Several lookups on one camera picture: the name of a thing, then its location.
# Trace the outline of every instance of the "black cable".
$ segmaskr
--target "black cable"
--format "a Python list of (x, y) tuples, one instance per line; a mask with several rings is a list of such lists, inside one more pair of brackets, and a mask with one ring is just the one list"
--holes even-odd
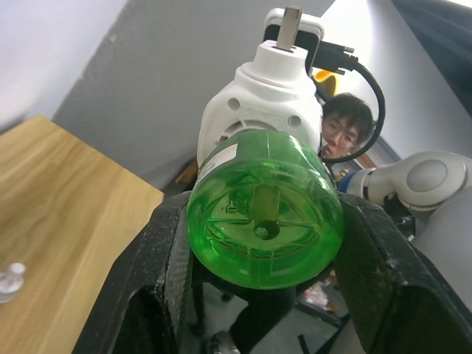
[[(348, 156), (340, 157), (337, 159), (322, 158), (322, 161), (327, 164), (339, 164), (342, 162), (348, 162), (353, 159), (357, 159), (360, 155), (366, 153), (366, 151), (368, 151), (375, 144), (377, 138), (381, 135), (382, 127), (384, 126), (386, 113), (384, 93), (382, 92), (381, 87), (378, 85), (377, 80), (372, 76), (369, 70), (367, 70), (365, 66), (358, 62), (358, 58), (348, 54), (352, 52), (353, 49), (347, 48), (345, 46), (339, 46), (337, 44), (322, 41), (313, 60), (313, 66), (319, 69), (328, 70), (330, 72), (337, 72), (339, 74), (344, 74), (344, 71), (341, 69), (346, 69), (350, 71), (356, 70), (367, 81), (367, 83), (374, 91), (378, 103), (378, 118), (375, 124), (375, 130), (371, 135), (369, 141), (365, 144), (365, 146)], [(324, 90), (319, 90), (318, 95), (325, 102), (330, 99), (329, 95)]]

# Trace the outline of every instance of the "green plastic bottle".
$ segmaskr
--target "green plastic bottle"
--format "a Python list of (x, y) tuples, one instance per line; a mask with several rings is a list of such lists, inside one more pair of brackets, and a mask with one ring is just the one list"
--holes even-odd
[(313, 149), (253, 130), (219, 144), (187, 206), (190, 246), (220, 278), (275, 289), (317, 275), (336, 255), (343, 212)]

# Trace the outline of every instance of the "wooden table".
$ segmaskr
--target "wooden table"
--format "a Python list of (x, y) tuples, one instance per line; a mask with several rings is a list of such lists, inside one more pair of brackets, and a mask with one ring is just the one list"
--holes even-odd
[(0, 265), (26, 266), (18, 296), (0, 304), (0, 352), (70, 353), (162, 197), (47, 119), (0, 136)]

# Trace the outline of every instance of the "white sticker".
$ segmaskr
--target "white sticker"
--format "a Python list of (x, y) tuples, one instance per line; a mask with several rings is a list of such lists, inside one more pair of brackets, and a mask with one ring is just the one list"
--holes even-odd
[(236, 157), (237, 144), (233, 144), (224, 148), (222, 151), (214, 155), (200, 170), (198, 174), (195, 186), (200, 182), (208, 173), (212, 172), (216, 167), (233, 160)]

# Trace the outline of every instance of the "floor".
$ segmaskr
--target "floor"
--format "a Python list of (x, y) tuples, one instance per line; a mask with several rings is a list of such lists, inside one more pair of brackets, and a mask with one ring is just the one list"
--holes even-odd
[[(210, 336), (219, 330), (227, 330), (236, 319), (246, 302), (235, 297), (230, 302), (221, 301), (221, 292), (209, 284), (205, 284), (206, 326)], [(195, 321), (193, 303), (190, 300), (188, 320)], [(317, 333), (329, 338), (336, 329), (315, 317), (298, 309), (283, 319), (253, 350), (252, 354), (302, 354), (298, 336), (300, 334)], [(181, 354), (198, 354), (200, 341), (190, 332), (184, 331)]]

